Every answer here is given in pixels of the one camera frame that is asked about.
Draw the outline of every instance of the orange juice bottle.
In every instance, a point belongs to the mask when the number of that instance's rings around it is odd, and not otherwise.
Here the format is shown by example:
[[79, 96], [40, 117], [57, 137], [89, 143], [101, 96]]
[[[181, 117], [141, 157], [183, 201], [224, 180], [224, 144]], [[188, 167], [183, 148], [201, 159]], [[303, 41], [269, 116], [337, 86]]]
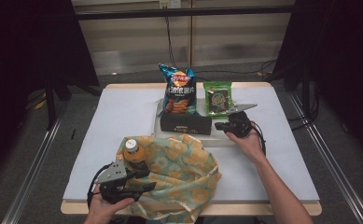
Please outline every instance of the orange juice bottle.
[[147, 170], [146, 150], [143, 147], [138, 146], [134, 139], [129, 139], [125, 146], [126, 148], [123, 150], [123, 156], [131, 167], [136, 170]]

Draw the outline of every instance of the wall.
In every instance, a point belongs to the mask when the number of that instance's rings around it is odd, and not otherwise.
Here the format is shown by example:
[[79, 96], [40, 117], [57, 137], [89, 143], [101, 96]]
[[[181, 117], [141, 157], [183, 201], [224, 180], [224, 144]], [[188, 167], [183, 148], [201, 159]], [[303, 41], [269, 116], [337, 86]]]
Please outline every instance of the wall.
[[[81, 1], [74, 2], [76, 12], [159, 8], [159, 1], [95, 6], [83, 6]], [[181, 1], [182, 7], [293, 4], [294, 0]], [[185, 67], [274, 59], [281, 48], [288, 20], [288, 13], [169, 18], [176, 64]], [[155, 70], [158, 63], [170, 64], [164, 18], [81, 21], [80, 25], [98, 75]]]

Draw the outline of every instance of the patterned cloth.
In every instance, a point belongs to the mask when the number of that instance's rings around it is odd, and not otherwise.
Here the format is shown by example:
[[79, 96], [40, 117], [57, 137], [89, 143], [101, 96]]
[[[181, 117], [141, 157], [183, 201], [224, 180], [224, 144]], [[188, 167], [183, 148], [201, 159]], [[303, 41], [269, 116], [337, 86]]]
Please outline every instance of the patterned cloth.
[[[135, 139], [146, 150], [146, 163], [151, 173], [148, 177], [129, 180], [126, 187], [157, 182], [155, 189], [144, 196], [162, 203], [178, 203], [183, 207], [182, 210], [150, 213], [142, 204], [133, 203], [131, 212], [162, 223], [194, 223], [202, 206], [213, 198], [216, 183], [221, 177], [213, 155], [203, 149], [201, 141], [187, 134], [171, 138], [131, 136], [122, 141], [117, 160], [122, 157], [129, 139]], [[127, 162], [125, 166], [132, 170]]]

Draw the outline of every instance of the black box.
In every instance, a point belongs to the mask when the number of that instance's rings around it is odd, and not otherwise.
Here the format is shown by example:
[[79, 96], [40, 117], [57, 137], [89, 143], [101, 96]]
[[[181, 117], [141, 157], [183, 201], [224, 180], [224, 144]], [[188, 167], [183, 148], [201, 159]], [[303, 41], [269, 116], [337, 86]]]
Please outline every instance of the black box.
[[190, 114], [161, 114], [161, 130], [173, 133], [211, 134], [212, 118]]

